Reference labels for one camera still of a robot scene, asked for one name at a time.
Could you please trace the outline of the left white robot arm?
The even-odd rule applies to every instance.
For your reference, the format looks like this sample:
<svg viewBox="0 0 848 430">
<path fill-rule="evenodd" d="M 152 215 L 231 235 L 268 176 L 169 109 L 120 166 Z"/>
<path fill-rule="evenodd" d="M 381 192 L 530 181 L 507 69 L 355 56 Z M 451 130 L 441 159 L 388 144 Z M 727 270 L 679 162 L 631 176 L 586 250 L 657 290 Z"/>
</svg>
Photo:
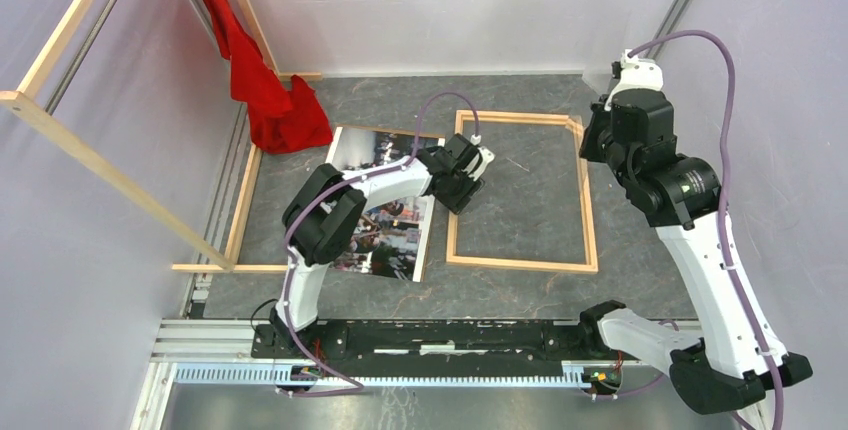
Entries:
<svg viewBox="0 0 848 430">
<path fill-rule="evenodd" d="M 457 215 L 483 187 L 482 175 L 494 159 L 480 137 L 455 134 L 443 145 L 415 146 L 409 156 L 366 170 L 317 167 L 282 216 L 287 271 L 270 317 L 278 347 L 295 358 L 312 349 L 310 325 L 317 320 L 326 272 L 348 250 L 365 211 L 432 196 Z"/>
</svg>

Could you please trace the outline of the light wooden picture frame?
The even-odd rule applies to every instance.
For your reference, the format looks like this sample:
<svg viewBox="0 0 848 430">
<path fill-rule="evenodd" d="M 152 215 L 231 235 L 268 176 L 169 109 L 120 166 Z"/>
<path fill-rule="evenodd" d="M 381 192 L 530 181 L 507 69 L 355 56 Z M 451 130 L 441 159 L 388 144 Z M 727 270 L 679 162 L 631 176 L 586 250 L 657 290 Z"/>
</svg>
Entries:
<svg viewBox="0 0 848 430">
<path fill-rule="evenodd" d="M 446 263 L 597 273 L 588 164 L 579 156 L 581 118 L 460 110 L 455 130 L 468 136 L 476 122 L 508 147 L 488 165 L 469 206 L 449 214 Z"/>
</svg>

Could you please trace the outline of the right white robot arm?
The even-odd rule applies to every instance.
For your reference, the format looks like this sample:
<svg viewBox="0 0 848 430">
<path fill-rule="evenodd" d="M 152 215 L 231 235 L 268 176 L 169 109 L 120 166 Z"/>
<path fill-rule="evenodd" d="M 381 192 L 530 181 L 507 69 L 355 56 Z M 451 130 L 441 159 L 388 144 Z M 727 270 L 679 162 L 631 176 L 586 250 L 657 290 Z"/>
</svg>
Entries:
<svg viewBox="0 0 848 430">
<path fill-rule="evenodd" d="M 580 314 L 577 342 L 591 358 L 629 354 L 666 375 L 701 415 L 740 410 L 768 391 L 809 379 L 809 359 L 768 327 L 736 256 L 731 222 L 719 212 L 721 183 L 704 160 L 676 150 L 674 109 L 658 90 L 628 89 L 592 107 L 580 156 L 613 172 L 627 200 L 670 253 L 701 325 L 675 331 L 609 300 Z"/>
</svg>

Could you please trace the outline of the large printed photo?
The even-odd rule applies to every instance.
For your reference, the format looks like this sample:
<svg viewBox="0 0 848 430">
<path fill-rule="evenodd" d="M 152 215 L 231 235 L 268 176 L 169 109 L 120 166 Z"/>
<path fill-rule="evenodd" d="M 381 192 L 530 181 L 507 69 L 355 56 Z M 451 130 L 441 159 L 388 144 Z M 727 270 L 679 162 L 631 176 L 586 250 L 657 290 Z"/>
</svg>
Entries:
<svg viewBox="0 0 848 430">
<path fill-rule="evenodd" d="M 326 161 L 341 171 L 368 170 L 407 158 L 414 134 L 371 127 L 339 126 Z M 337 271 L 420 282 L 435 199 L 405 197 L 365 210 Z"/>
</svg>

